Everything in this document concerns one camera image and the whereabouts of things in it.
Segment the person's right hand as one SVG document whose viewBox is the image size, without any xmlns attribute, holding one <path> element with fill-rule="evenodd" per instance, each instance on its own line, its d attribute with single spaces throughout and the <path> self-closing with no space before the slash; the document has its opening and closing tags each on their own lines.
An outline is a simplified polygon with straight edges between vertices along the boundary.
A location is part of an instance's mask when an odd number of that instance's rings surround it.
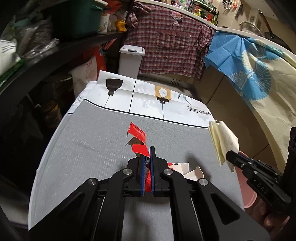
<svg viewBox="0 0 296 241">
<path fill-rule="evenodd" d="M 266 203 L 262 199 L 255 205 L 251 216 L 268 231 L 271 240 L 280 233 L 290 219 L 286 215 L 270 213 L 267 210 Z"/>
</svg>

